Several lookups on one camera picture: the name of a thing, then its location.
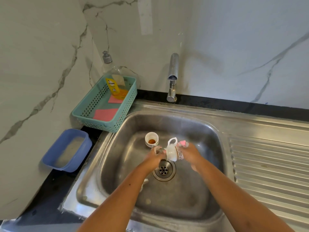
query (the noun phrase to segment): teal plastic basket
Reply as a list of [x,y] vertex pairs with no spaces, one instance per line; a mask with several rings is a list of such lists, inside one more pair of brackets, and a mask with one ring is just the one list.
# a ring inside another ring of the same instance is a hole
[[[127,89],[130,89],[123,102],[119,104],[108,103],[111,92],[107,86],[105,78],[111,78],[111,75],[105,74],[94,85],[83,100],[74,108],[72,115],[87,127],[115,133],[120,128],[137,95],[136,79],[129,76],[123,77]],[[118,108],[118,111],[111,121],[100,121],[93,119],[95,110],[112,108]]]

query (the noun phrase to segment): stainless steel sink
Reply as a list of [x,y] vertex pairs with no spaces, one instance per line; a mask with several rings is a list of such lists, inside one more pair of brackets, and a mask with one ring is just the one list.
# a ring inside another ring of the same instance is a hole
[[[196,120],[154,112],[129,115],[113,136],[102,160],[100,183],[106,194],[111,194],[124,178],[143,161],[150,148],[145,145],[148,132],[159,135],[159,145],[166,147],[172,137],[196,144],[204,158],[223,171],[223,157],[219,138],[209,124]],[[157,180],[152,174],[136,202],[137,210],[171,218],[207,220],[219,211],[219,206],[199,174],[187,161],[175,162],[169,169],[169,181]]]
[[[175,136],[193,142],[294,230],[309,229],[309,124],[144,101],[133,103],[117,133],[101,134],[62,209],[88,217],[142,162],[150,131],[163,147]],[[187,161],[163,160],[160,169],[147,176],[128,230],[234,231]]]

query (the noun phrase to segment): sink drain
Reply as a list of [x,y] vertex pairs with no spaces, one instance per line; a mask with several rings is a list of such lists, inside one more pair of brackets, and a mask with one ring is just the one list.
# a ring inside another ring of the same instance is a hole
[[161,182],[167,182],[171,180],[176,173],[176,166],[173,161],[161,160],[159,168],[152,172],[152,175]]

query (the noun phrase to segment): faucet spout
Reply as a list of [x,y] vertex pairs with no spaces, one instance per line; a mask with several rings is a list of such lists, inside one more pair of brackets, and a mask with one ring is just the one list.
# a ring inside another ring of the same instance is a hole
[[173,53],[171,55],[170,67],[168,70],[168,80],[170,81],[170,88],[168,90],[168,102],[175,102],[176,97],[176,80],[178,79],[178,70],[179,70],[179,55]]

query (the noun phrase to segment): yellow label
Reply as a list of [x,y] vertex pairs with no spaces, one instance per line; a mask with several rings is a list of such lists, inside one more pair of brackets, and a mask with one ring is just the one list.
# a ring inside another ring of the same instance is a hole
[[107,83],[107,85],[108,85],[108,87],[109,87],[109,89],[110,89],[110,91],[113,95],[120,93],[120,89],[119,89],[115,80],[110,79],[110,78],[105,78],[105,80],[106,80],[106,83]]

